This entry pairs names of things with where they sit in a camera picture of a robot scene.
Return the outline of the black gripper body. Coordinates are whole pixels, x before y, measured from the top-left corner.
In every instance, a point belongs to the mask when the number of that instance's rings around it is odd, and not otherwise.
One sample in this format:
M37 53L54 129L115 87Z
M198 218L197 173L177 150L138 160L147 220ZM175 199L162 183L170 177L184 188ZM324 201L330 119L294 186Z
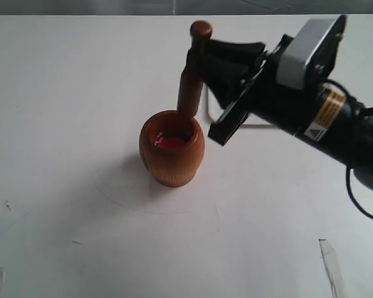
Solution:
M295 138L302 137L302 117L296 108L301 95L276 82L280 56L292 40L292 36L285 34L272 52L268 52L265 46L264 53L249 67L233 92L232 103L211 123L208 130L210 139L225 145L250 114Z

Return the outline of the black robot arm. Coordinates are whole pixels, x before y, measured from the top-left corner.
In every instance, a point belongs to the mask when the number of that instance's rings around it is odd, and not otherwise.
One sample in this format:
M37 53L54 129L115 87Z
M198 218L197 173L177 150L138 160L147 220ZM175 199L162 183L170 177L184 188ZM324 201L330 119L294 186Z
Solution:
M328 37L314 52L312 70L302 87L277 79L280 63L297 38L284 35L272 52L263 43L195 42L186 56L188 69L213 92L223 114L209 137L224 145L250 115L334 158L373 190L373 107L366 107L329 79L339 39Z

